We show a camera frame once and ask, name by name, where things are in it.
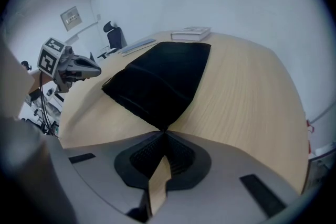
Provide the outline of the black office chair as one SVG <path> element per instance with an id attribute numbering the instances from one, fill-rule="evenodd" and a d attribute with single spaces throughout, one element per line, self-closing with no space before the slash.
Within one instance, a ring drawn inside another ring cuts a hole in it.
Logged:
<path id="1" fill-rule="evenodd" d="M 103 31 L 107 34 L 109 45 L 97 57 L 98 59 L 106 59 L 111 54 L 119 52 L 121 49 L 127 46 L 123 31 L 119 26 L 117 26 L 117 24 L 112 24 L 111 21 L 109 21 L 104 25 Z"/>

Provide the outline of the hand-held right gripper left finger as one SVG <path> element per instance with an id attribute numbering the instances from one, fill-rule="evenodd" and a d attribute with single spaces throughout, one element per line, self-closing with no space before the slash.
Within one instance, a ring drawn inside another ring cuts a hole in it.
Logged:
<path id="1" fill-rule="evenodd" d="M 65 150 L 95 194 L 122 214 L 155 214 L 165 202 L 165 155 L 159 136 L 142 135 Z"/>

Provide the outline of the person's left forearm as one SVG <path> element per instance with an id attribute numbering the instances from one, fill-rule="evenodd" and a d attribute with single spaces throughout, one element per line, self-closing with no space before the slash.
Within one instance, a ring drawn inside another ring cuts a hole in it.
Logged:
<path id="1" fill-rule="evenodd" d="M 54 80 L 52 77 L 45 74 L 44 72 L 41 72 L 39 69 L 29 72 L 28 74 L 34 79 L 34 83 L 30 88 L 30 90 L 28 91 L 28 94 L 34 92 L 41 86 Z"/>

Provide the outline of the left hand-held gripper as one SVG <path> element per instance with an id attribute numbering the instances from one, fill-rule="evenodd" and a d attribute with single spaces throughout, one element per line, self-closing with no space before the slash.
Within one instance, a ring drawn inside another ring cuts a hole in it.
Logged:
<path id="1" fill-rule="evenodd" d="M 74 82 L 101 74 L 101 68 L 93 60 L 75 55 L 72 47 L 52 37 L 43 43 L 37 67 L 52 78 L 56 93 L 67 93 Z"/>

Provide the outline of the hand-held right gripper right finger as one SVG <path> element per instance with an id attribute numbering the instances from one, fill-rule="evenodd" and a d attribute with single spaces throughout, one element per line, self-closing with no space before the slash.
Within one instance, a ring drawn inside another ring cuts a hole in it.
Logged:
<path id="1" fill-rule="evenodd" d="M 259 224 L 269 219 L 244 186 L 246 176 L 255 175 L 277 199 L 288 207 L 299 194 L 279 174 L 234 146 L 174 132 L 207 151 L 208 174 L 188 190 L 168 191 L 153 217 L 153 224 Z"/>

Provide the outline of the grey electrical panel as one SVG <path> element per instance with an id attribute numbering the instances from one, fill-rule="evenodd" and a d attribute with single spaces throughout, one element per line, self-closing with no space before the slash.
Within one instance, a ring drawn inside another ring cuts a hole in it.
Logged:
<path id="1" fill-rule="evenodd" d="M 74 6 L 71 9 L 63 12 L 61 15 L 61 20 L 64 24 L 66 31 L 70 31 L 74 27 L 82 23 L 82 19 L 78 12 L 78 9 Z"/>

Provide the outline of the black fabric pouch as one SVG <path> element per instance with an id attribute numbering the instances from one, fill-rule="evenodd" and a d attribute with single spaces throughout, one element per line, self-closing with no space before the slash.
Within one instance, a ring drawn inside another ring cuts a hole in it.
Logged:
<path id="1" fill-rule="evenodd" d="M 103 92 L 116 103 L 166 131 L 191 104 L 211 45 L 160 42 L 106 81 Z"/>

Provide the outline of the white book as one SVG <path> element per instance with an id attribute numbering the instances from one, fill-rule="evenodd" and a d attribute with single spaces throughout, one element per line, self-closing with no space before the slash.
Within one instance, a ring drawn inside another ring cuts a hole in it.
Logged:
<path id="1" fill-rule="evenodd" d="M 172 40 L 202 41 L 211 33 L 209 27 L 187 27 L 171 32 Z"/>

